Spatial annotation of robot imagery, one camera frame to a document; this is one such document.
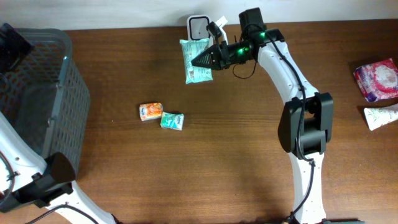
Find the green wet wipes pack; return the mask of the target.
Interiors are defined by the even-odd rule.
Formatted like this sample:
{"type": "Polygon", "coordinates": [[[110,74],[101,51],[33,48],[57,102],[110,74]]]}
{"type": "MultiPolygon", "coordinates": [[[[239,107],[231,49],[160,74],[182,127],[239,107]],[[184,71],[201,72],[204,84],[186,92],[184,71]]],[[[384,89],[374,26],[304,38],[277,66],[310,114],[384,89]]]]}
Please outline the green wet wipes pack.
{"type": "Polygon", "coordinates": [[[206,50],[208,48],[208,44],[209,38],[200,40],[180,40],[185,66],[186,84],[213,80],[210,68],[196,67],[192,65],[192,60],[206,50]]]}

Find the small green tissue packet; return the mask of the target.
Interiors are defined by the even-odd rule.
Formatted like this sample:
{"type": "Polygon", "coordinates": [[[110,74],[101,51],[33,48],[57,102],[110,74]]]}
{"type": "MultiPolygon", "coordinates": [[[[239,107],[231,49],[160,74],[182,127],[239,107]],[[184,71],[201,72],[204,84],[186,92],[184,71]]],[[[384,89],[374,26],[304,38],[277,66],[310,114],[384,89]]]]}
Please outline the small green tissue packet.
{"type": "Polygon", "coordinates": [[[184,114],[163,112],[160,126],[165,129],[174,129],[181,131],[183,129],[184,118],[184,114]]]}

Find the orange tissue packet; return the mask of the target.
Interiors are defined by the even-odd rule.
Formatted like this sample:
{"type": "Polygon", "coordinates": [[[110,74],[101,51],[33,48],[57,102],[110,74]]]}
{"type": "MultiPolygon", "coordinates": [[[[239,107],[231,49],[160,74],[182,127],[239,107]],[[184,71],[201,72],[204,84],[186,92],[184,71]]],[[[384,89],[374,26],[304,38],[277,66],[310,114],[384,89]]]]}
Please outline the orange tissue packet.
{"type": "Polygon", "coordinates": [[[162,116],[163,106],[161,103],[146,103],[139,105],[139,116],[142,121],[158,119],[162,116]]]}

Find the red purple tissue pack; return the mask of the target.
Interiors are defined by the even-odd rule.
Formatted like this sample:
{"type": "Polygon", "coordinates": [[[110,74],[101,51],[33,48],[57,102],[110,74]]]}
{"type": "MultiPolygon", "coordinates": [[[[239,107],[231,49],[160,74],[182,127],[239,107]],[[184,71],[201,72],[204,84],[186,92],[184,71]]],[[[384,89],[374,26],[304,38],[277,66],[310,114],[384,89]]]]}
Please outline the red purple tissue pack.
{"type": "Polygon", "coordinates": [[[393,59],[360,66],[353,75],[367,102],[397,98],[397,67],[393,59]]]}

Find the white cream tube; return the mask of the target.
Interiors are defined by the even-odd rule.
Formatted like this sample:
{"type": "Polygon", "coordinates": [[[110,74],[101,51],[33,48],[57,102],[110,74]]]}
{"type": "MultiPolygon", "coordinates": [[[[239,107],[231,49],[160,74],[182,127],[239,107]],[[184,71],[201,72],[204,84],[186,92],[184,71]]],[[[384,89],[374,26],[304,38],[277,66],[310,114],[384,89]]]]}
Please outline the white cream tube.
{"type": "Polygon", "coordinates": [[[381,126],[397,121],[397,104],[382,108],[365,108],[364,115],[368,128],[373,131],[381,126]]]}

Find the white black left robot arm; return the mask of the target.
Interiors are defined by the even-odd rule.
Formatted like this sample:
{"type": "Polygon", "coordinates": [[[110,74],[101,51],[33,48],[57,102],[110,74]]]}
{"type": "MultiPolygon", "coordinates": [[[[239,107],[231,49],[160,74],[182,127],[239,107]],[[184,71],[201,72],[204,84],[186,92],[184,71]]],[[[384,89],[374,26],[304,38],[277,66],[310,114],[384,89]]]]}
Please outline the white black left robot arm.
{"type": "Polygon", "coordinates": [[[90,92],[72,53],[61,30],[1,26],[1,212],[116,223],[76,182],[90,92]]]}

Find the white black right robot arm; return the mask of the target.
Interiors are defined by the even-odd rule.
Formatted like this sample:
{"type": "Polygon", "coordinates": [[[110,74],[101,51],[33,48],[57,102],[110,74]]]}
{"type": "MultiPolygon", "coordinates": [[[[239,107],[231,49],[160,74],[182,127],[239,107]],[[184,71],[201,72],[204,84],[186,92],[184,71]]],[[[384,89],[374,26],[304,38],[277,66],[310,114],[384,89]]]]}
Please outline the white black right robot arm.
{"type": "Polygon", "coordinates": [[[284,223],[327,223],[322,201],[322,163],[331,139],[333,98],[304,77],[279,29],[268,29],[256,7],[239,14],[234,44],[216,42],[192,60],[196,67],[224,70],[255,60],[270,76],[284,109],[278,127],[294,177],[294,205],[284,223]]]}

